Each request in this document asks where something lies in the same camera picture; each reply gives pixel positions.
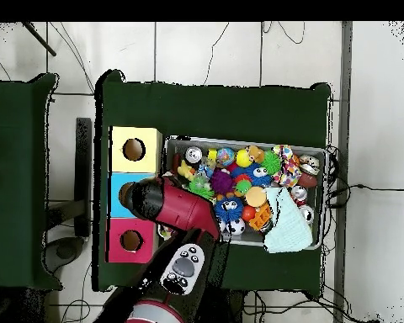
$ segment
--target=green tablecloth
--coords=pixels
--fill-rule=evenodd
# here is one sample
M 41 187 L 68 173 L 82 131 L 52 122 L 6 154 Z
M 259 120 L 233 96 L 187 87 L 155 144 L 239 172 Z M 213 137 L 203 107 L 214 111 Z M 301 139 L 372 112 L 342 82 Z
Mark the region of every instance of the green tablecloth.
M 96 86 L 95 198 L 100 226 L 94 229 L 93 281 L 100 290 L 126 285 L 139 265 L 104 261 L 108 183 L 108 127 L 154 127 L 163 135 L 287 143 L 325 147 L 330 88 L 186 87 L 165 83 L 123 82 L 108 71 Z M 223 287 L 228 289 L 304 289 L 319 294 L 320 248 L 268 254 L 262 247 L 232 245 Z
M 0 286 L 60 289 L 42 266 L 45 116 L 56 75 L 0 82 Z

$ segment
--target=towel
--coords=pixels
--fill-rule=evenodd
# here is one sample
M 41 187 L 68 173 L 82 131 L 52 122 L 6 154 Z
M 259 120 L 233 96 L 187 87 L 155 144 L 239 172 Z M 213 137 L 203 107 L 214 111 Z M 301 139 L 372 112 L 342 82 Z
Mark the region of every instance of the towel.
M 265 236 L 268 252 L 299 252 L 312 243 L 311 228 L 286 187 L 266 188 L 274 228 Z

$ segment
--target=orange ball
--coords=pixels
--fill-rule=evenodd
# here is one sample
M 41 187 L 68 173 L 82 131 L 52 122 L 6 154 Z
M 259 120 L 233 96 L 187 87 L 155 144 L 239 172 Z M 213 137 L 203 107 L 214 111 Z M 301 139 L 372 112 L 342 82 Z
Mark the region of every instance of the orange ball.
M 251 205 L 246 205 L 242 210 L 242 219 L 245 220 L 246 222 L 252 220 L 255 215 L 256 215 L 256 209 Z

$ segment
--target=green table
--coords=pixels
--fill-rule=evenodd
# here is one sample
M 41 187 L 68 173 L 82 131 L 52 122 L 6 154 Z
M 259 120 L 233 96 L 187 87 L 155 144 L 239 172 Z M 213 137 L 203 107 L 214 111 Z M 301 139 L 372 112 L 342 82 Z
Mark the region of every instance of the green table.
M 123 82 L 108 71 L 96 86 L 95 186 L 100 199 L 93 228 L 93 286 L 125 286 L 140 268 L 104 261 L 108 187 L 108 129 L 111 125 L 154 127 L 163 135 L 287 143 L 325 147 L 330 88 L 185 87 Z M 222 287 L 226 289 L 302 289 L 320 292 L 321 249 L 268 254 L 261 247 L 231 245 Z

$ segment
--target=plastic bin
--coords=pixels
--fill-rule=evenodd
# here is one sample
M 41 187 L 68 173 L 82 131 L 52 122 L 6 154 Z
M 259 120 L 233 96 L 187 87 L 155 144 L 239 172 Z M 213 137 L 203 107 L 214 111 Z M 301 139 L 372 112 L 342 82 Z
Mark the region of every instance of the plastic bin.
M 184 156 L 186 150 L 190 146 L 199 147 L 204 156 L 207 155 L 208 149 L 220 149 L 223 147 L 230 147 L 234 151 L 238 151 L 245 146 L 255 145 L 261 149 L 267 150 L 276 144 L 262 144 L 257 142 L 245 141 L 229 141 L 217 139 L 204 139 L 198 137 L 182 137 L 171 135 L 165 138 L 163 153 L 162 153 L 162 174 L 169 171 L 173 164 L 173 155 L 179 153 L 181 157 Z M 317 175 L 317 186 L 308 189 L 307 204 L 314 209 L 314 220 L 311 224 L 313 235 L 313 243 L 307 247 L 307 250 L 317 249 L 322 243 L 323 231 L 325 226 L 326 215 L 326 200 L 327 200 L 327 175 L 329 173 L 329 154 L 324 149 L 290 146 L 292 151 L 297 155 L 310 155 L 316 157 L 320 162 L 320 171 Z M 224 233 L 223 239 L 229 241 L 231 244 L 241 244 L 245 246 L 263 246 L 263 236 L 246 223 L 246 229 L 240 236 L 231 236 Z

